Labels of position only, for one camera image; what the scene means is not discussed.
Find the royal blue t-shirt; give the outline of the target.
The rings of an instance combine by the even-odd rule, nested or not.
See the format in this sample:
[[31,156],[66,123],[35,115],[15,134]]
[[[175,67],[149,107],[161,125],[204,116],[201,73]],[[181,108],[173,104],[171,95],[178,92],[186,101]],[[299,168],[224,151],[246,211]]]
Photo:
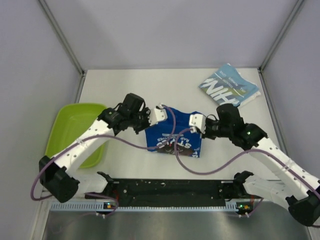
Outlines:
[[[173,155],[174,145],[177,135],[184,129],[189,128],[189,113],[181,112],[172,108],[175,115],[176,126],[173,136],[167,141],[167,138],[172,133],[173,117],[170,112],[167,112],[167,120],[145,130],[147,147],[160,146],[157,149],[151,149],[151,152]],[[181,156],[199,158],[201,153],[202,139],[197,133],[185,132],[181,134],[177,140],[176,149]]]

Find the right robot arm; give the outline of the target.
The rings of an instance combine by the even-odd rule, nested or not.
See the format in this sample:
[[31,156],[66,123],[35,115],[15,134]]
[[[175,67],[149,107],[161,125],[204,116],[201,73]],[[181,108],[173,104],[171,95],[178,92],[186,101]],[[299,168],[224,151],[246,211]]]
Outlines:
[[281,183],[262,179],[244,171],[235,175],[233,192],[239,198],[255,195],[289,211],[300,224],[313,227],[320,217],[320,180],[283,153],[267,133],[253,123],[245,123],[237,107],[224,104],[217,109],[218,118],[194,116],[190,122],[202,137],[228,138],[244,154],[265,165]]

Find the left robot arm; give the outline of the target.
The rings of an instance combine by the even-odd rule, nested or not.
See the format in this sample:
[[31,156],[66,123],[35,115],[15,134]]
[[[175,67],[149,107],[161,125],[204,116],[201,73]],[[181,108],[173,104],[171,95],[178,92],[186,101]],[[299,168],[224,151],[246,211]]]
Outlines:
[[61,203],[86,193],[109,198],[114,191],[111,183],[99,173],[77,175],[78,168],[107,141],[107,136],[115,137],[127,128],[139,133],[154,125],[156,111],[146,107],[140,96],[128,93],[116,107],[103,109],[67,148],[39,161],[40,183]]

